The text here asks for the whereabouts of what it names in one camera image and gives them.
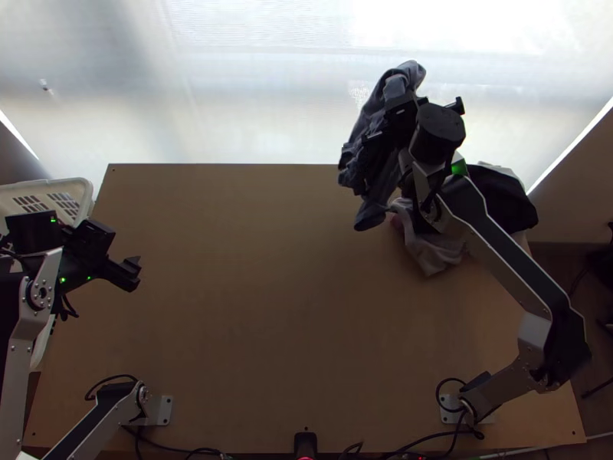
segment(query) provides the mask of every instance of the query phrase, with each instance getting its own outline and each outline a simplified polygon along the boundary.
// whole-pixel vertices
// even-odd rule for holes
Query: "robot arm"
[[[488,215],[485,199],[470,178],[452,173],[453,165],[464,162],[456,152],[466,136],[463,114],[460,98],[441,107],[409,91],[389,101],[382,128],[362,140],[364,148],[371,149],[367,157],[378,159],[369,170],[362,210],[373,202],[386,202],[401,186],[403,194],[415,200],[421,217],[436,231],[464,240],[468,251],[525,310],[517,358],[493,375],[482,373],[457,394],[468,421],[477,423],[524,393],[558,389],[591,353],[584,319],[571,308],[566,293]],[[356,229],[382,222],[376,213],[385,208],[371,209],[375,212],[369,221]]]
[[[138,258],[118,264],[108,256],[115,236],[110,228],[85,220],[61,228],[54,211],[7,218],[22,266],[0,274],[0,452],[6,458],[31,458],[21,452],[30,356],[34,340],[51,314],[63,309],[62,297],[95,279],[107,279],[131,292],[139,284]],[[100,388],[93,409],[47,453],[49,460],[96,458],[119,425],[168,425],[171,396],[151,396],[143,382],[111,383]]]

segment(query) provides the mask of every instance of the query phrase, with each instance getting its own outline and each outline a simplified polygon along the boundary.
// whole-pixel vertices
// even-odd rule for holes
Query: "gray cloth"
[[[413,230],[413,201],[397,198],[390,210],[400,219],[408,253],[426,276],[443,271],[448,265],[458,265],[464,254],[464,242],[439,233],[416,235]]]
[[[385,72],[362,107],[349,141],[343,145],[339,184],[353,189],[364,200],[356,216],[356,230],[366,230],[385,220],[389,197],[400,180],[398,159],[390,156],[379,175],[382,179],[376,181],[376,184],[368,184],[371,188],[367,189],[368,167],[372,164],[372,156],[378,153],[364,149],[362,137],[379,130],[384,121],[387,100],[415,91],[425,75],[426,70],[416,61],[406,61]]]

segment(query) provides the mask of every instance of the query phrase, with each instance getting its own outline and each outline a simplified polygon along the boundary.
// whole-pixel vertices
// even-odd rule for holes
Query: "white wall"
[[[613,110],[530,194],[540,223],[533,242],[607,243],[613,220]]]

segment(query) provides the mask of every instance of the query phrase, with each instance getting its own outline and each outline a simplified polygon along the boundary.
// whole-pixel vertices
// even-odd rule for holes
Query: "clothing pile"
[[[349,141],[343,144],[338,180],[341,186],[362,197],[354,228],[367,230],[383,223],[386,212],[394,213],[392,224],[404,236],[407,251],[430,276],[459,264],[465,252],[464,242],[436,232],[415,210],[411,198],[402,196],[389,202],[401,180],[398,155],[364,145],[368,136],[384,125],[386,104],[414,93],[425,74],[425,69],[415,61],[407,61],[383,74],[360,111]],[[486,163],[468,165],[467,171],[485,198],[488,214],[507,233],[516,234],[538,223],[536,208],[513,171]],[[376,187],[372,186],[374,176]]]

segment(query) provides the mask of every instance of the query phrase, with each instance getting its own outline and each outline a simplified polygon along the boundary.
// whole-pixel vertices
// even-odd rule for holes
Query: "black cable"
[[[69,316],[72,316],[73,318],[78,318],[79,314],[74,308],[72,308],[72,305],[70,305],[70,302],[68,301],[68,297],[66,297],[66,294],[62,295],[62,301],[64,302],[64,306],[66,307],[66,309],[63,309],[60,312],[60,318],[62,319],[62,321],[67,320]]]
[[[453,436],[454,440],[451,442],[451,446],[450,448],[443,454],[443,455],[439,455],[439,456],[435,456],[435,457],[431,457],[429,455],[425,455],[428,458],[445,458],[447,457],[449,454],[451,454],[455,448],[455,443],[457,441],[457,437],[458,435],[474,435],[475,438],[479,439],[480,441],[482,441],[483,439],[485,439],[485,435],[476,430],[476,429],[465,429],[462,430],[460,429],[461,424],[462,424],[462,420],[464,419],[464,416],[466,415],[466,410],[464,410],[464,412],[462,412],[462,414],[460,415],[460,419],[458,420],[458,423],[455,426],[455,430],[451,431],[451,432],[440,432],[440,433],[435,433],[433,435],[428,435],[428,436],[424,436],[423,438],[418,439],[417,441],[413,441],[411,444],[407,444],[407,445],[403,445],[401,448],[395,450],[394,452],[389,452],[387,454],[382,455],[381,457],[379,457],[379,460],[387,460],[388,458],[393,457],[394,455],[401,455],[406,453],[411,447],[415,447],[418,444],[422,444],[423,442],[426,441],[430,441],[431,439],[436,439],[436,438],[442,438],[445,436]]]
[[[355,458],[360,458],[359,453],[362,451],[362,446],[364,445],[364,441],[356,442],[355,444],[351,444],[348,448],[342,451],[339,455],[339,460],[345,460],[349,455]]]
[[[28,271],[31,271],[31,267],[28,266],[28,263],[19,254],[15,254],[13,251],[9,251],[8,249],[0,249],[0,254],[7,255],[8,257],[19,262],[23,268]]]
[[[573,294],[577,290],[577,287],[579,286],[579,283],[584,278],[584,276],[587,275],[587,273],[589,273],[589,267],[582,268],[582,270],[579,272],[579,274],[577,274],[577,276],[575,277],[575,280],[570,285],[570,289],[569,289],[569,292],[568,292],[569,299],[572,298]]]
[[[115,376],[110,376],[110,377],[106,377],[104,379],[102,379],[101,381],[97,382],[94,386],[92,386],[87,393],[85,393],[85,400],[86,401],[94,401],[96,399],[96,397],[91,394],[96,388],[98,388],[98,386],[102,385],[103,383],[106,382],[110,382],[111,380],[115,380],[115,379],[130,379],[133,382],[138,382],[139,380],[130,374],[117,374]]]
[[[449,382],[458,382],[461,383],[462,386],[466,385],[466,382],[464,382],[462,379],[456,379],[455,377],[449,377],[448,379],[441,380],[438,385],[436,385],[436,390],[434,391],[434,394],[436,395],[436,403],[441,407],[441,409],[444,409],[447,412],[462,412],[464,410],[464,407],[462,406],[457,407],[456,409],[449,409],[448,407],[443,406],[443,404],[441,403],[441,401],[443,401],[443,399],[441,399],[441,388],[445,383]]]
[[[188,454],[188,455],[217,455],[219,457],[224,457],[224,458],[228,458],[229,457],[228,455],[224,454],[222,451],[219,451],[219,450],[217,450],[215,448],[201,447],[201,448],[189,450],[189,449],[186,449],[186,448],[169,447],[167,445],[158,444],[157,442],[154,442],[151,439],[146,438],[145,436],[139,435],[137,432],[132,431],[127,426],[123,426],[122,425],[121,428],[126,430],[130,435],[132,435],[134,437],[139,436],[139,440],[141,442],[144,442],[145,444],[152,445],[153,447],[156,447],[156,448],[161,449],[161,450],[165,450],[167,452],[177,452],[179,454]]]
[[[134,436],[134,452],[136,453],[136,458],[138,460],[143,460],[143,454],[140,453],[140,435],[143,432],[143,426],[139,426],[136,429],[136,436]]]
[[[608,245],[611,246],[613,245],[613,222],[609,222],[608,227],[611,229],[611,239],[609,240]],[[577,287],[579,286],[579,283],[587,275],[587,273],[589,273],[589,270],[590,270],[589,266],[585,265],[581,269],[581,271],[577,274],[577,276],[575,277],[575,279],[573,280],[569,288],[569,292],[568,292],[569,299],[572,298],[573,294],[577,290]]]
[[[218,451],[216,448],[209,448],[209,447],[199,447],[199,448],[195,448],[194,450],[192,450],[190,453],[187,454],[187,457],[185,457],[185,460],[189,460],[192,455],[214,455],[216,457],[219,458],[225,458],[223,452]]]

